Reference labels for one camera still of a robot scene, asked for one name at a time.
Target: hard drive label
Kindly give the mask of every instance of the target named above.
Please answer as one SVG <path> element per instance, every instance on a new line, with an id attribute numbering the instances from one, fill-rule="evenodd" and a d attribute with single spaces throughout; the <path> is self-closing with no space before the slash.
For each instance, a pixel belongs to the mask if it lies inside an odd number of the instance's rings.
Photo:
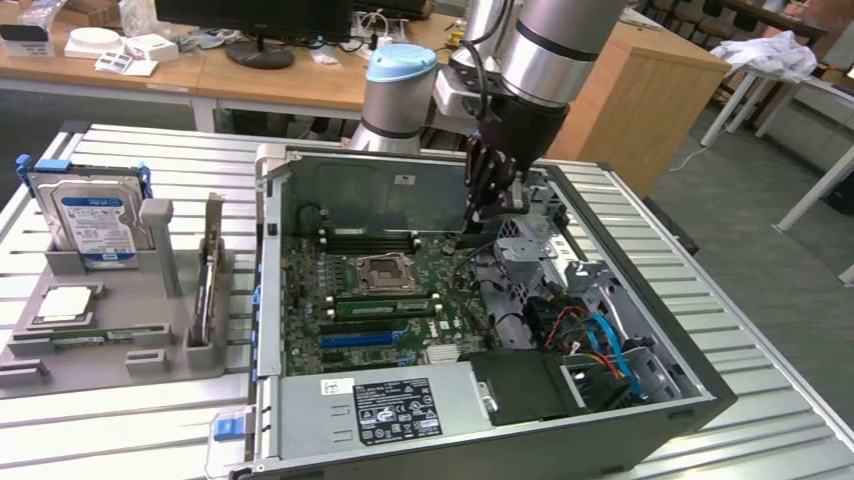
<path id="1" fill-rule="evenodd" d="M 358 440 L 366 446 L 441 435 L 425 378 L 354 385 Z"/>
<path id="2" fill-rule="evenodd" d="M 79 254 L 105 262 L 131 258 L 135 247 L 130 228 L 121 223 L 125 215 L 121 199 L 65 197 L 61 204 Z"/>

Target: hard drive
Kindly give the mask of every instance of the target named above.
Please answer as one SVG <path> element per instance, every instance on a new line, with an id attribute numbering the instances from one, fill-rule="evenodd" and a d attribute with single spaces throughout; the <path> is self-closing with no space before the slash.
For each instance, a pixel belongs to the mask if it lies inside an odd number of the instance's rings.
<path id="1" fill-rule="evenodd" d="M 41 160 L 26 171 L 57 251 L 75 251 L 89 269 L 138 266 L 135 252 L 153 249 L 141 224 L 147 169 L 89 167 Z"/>

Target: white cloth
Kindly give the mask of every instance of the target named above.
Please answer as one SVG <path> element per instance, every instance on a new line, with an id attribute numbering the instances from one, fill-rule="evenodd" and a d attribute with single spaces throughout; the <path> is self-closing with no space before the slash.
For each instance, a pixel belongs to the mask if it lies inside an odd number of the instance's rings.
<path id="1" fill-rule="evenodd" d="M 788 83 L 807 78 L 817 65 L 812 50 L 795 42 L 789 31 L 744 42 L 720 42 L 711 54 L 732 65 L 727 76 L 747 65 Z"/>

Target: white box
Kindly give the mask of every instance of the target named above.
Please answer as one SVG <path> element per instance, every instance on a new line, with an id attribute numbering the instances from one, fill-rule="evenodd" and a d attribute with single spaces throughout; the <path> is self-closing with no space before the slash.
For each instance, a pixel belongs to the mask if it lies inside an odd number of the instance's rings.
<path id="1" fill-rule="evenodd" d="M 127 52 L 139 60 L 167 62 L 177 58 L 177 45 L 155 33 L 130 37 L 123 41 Z"/>

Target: table leg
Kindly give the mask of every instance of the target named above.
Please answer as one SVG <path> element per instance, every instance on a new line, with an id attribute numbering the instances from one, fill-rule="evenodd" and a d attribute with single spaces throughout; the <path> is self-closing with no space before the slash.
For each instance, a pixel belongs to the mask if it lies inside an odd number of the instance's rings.
<path id="1" fill-rule="evenodd" d="M 845 286 L 854 287 L 854 265 L 839 275 L 839 280 Z"/>
<path id="2" fill-rule="evenodd" d="M 771 79 L 768 78 L 761 79 L 761 81 L 759 82 L 759 86 L 756 87 L 756 90 L 752 92 L 752 95 L 749 95 L 749 98 L 747 99 L 747 103 L 744 103 L 744 106 L 741 107 L 741 111 L 737 112 L 737 115 L 735 115 L 735 119 L 729 122 L 729 124 L 725 127 L 727 132 L 735 133 L 735 130 L 737 130 L 737 127 L 740 127 L 741 123 L 744 123 L 744 118 L 747 118 L 747 112 L 752 110 L 752 107 L 756 105 L 756 102 L 759 101 L 759 99 L 768 92 L 768 89 L 771 88 L 772 85 L 773 83 Z"/>
<path id="3" fill-rule="evenodd" d="M 783 98 L 779 99 L 779 103 L 776 104 L 776 107 L 773 107 L 773 110 L 771 110 L 771 113 L 768 113 L 768 116 L 765 117 L 764 122 L 761 122 L 761 125 L 759 125 L 759 129 L 756 130 L 756 137 L 763 137 L 764 134 L 767 133 L 768 128 L 771 128 L 771 123 L 773 123 L 773 120 L 776 119 L 776 115 L 793 100 L 797 90 L 800 90 L 799 83 L 791 86 L 791 88 L 788 89 L 788 92 L 785 92 L 785 95 L 783 95 Z"/>
<path id="4" fill-rule="evenodd" d="M 216 99 L 205 97 L 193 97 L 192 114 L 196 120 L 196 131 L 205 133 L 216 133 L 216 121 L 213 112 L 216 110 Z"/>
<path id="5" fill-rule="evenodd" d="M 755 80 L 756 80 L 756 74 L 752 72 L 747 72 L 747 75 L 744 75 L 744 78 L 741 79 L 741 83 L 737 85 L 737 88 L 735 89 L 735 93 L 732 93 L 732 96 L 729 97 L 729 101 L 725 102 L 725 105 L 723 106 L 723 110 L 720 110 L 720 114 L 717 115 L 717 118 L 715 118 L 715 121 L 711 124 L 711 127 L 708 127 L 708 131 L 705 132 L 703 139 L 699 141 L 699 144 L 703 147 L 707 147 L 708 145 L 711 145 L 711 142 L 713 142 L 715 138 L 717 137 L 717 131 L 720 130 L 720 127 L 723 126 L 725 119 L 729 117 L 732 110 L 735 110 L 737 103 L 741 101 L 741 98 L 744 98 L 744 95 L 747 94 L 747 90 L 749 89 L 749 85 L 752 85 L 752 82 Z"/>
<path id="6" fill-rule="evenodd" d="M 815 202 L 827 195 L 827 192 L 829 192 L 832 187 L 836 186 L 836 183 L 839 183 L 848 173 L 851 173 L 851 170 L 854 170 L 854 147 L 851 147 L 845 154 L 841 155 L 839 161 L 827 171 L 815 186 L 809 189 L 797 204 L 788 211 L 779 223 L 773 225 L 780 232 L 784 232 L 791 228 L 791 225 L 803 216 Z"/>

